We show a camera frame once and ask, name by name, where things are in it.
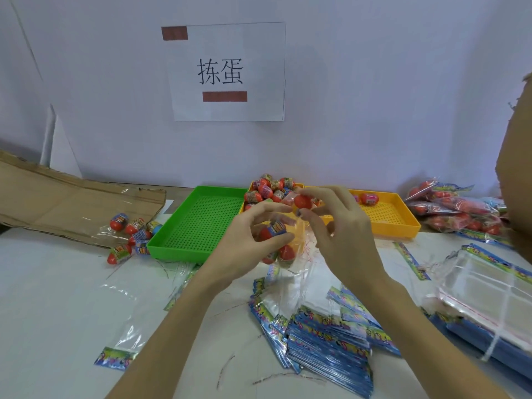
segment white wall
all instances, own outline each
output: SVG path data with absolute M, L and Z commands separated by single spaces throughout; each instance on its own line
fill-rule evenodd
M 159 185 L 496 182 L 530 0 L 16 0 L 82 173 Z M 284 123 L 175 122 L 161 26 L 285 21 Z M 477 139 L 484 140 L 480 145 Z
M 47 106 L 17 16 L 0 0 L 0 149 L 39 162 Z

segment plastic tray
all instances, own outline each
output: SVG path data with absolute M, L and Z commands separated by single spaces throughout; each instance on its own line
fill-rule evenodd
M 246 189 L 198 186 L 148 243 L 156 259 L 203 263 L 242 206 Z
M 302 184 L 302 183 L 294 183 L 294 187 L 304 188 L 305 185 Z M 253 182 L 251 182 L 251 183 L 249 184 L 249 189 L 247 189 L 246 192 L 248 192 L 248 191 L 252 191 L 252 190 L 253 190 Z M 239 213 L 243 213 L 243 212 L 244 212 L 244 205 L 245 205 L 245 201 L 244 201 L 244 199 L 242 199 L 242 206 L 240 207 L 240 211 L 239 211 Z
M 362 193 L 374 193 L 379 196 L 379 202 L 375 206 L 360 207 L 368 214 L 371 220 L 371 231 L 375 235 L 399 238 L 414 238 L 421 228 L 416 217 L 406 207 L 401 196 L 396 193 L 371 190 L 349 189 L 352 195 Z M 325 224 L 332 221 L 333 217 L 324 215 Z

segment forearm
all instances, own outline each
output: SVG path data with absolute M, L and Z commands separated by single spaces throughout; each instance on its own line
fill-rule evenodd
M 401 284 L 386 276 L 363 295 L 364 305 L 395 342 L 431 399 L 508 399 L 430 323 Z
M 173 397 L 205 312 L 221 291 L 208 276 L 200 270 L 190 281 L 108 399 Z

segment red adhesive strip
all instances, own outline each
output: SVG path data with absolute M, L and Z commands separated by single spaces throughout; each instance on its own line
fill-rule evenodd
M 247 91 L 207 91 L 203 102 L 247 102 Z
M 163 40 L 188 40 L 186 26 L 163 26 Z

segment flattened cardboard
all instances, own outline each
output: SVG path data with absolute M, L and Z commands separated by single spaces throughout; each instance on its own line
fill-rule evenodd
M 532 262 L 532 73 L 508 123 L 497 159 L 496 172 L 511 220 L 512 242 Z
M 102 247 L 129 238 L 109 222 L 118 213 L 150 221 L 166 191 L 80 179 L 0 150 L 0 223 Z

